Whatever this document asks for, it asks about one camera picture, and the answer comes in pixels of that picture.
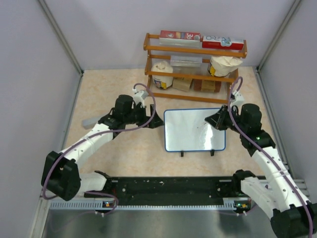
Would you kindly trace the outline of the blue framed whiteboard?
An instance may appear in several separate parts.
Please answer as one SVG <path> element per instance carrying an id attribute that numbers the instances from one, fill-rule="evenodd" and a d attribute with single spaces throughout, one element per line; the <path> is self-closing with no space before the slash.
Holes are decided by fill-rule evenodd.
<path id="1" fill-rule="evenodd" d="M 166 110 L 164 116 L 164 146 L 167 152 L 210 152 L 226 148 L 226 131 L 214 129 L 205 121 L 219 108 Z"/>

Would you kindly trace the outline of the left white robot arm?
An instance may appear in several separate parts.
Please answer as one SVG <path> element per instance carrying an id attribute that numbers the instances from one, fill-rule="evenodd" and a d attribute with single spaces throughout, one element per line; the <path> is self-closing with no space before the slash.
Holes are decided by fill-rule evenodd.
<path id="1" fill-rule="evenodd" d="M 140 91 L 133 97 L 119 95 L 115 106 L 107 115 L 101 117 L 85 136 L 60 152 L 50 152 L 46 157 L 42 175 L 43 189 L 65 201 L 89 191 L 96 191 L 103 197 L 110 195 L 112 184 L 107 181 L 105 173 L 95 171 L 81 174 L 79 169 L 99 148 L 126 131 L 127 125 L 157 128 L 164 124 L 156 112 L 155 104 L 150 105 L 150 116 L 146 114 L 146 96 L 145 91 Z"/>

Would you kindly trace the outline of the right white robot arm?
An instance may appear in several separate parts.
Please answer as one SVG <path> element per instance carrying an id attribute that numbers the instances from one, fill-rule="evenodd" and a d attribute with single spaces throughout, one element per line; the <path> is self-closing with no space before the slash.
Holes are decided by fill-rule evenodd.
<path id="1" fill-rule="evenodd" d="M 292 179 L 272 137 L 262 129 L 261 119 L 262 113 L 255 104 L 244 104 L 240 109 L 223 105 L 205 122 L 219 131 L 237 132 L 268 183 L 265 187 L 251 171 L 237 170 L 232 176 L 232 192 L 249 196 L 265 212 L 278 238 L 311 238 L 317 232 L 317 205 Z"/>

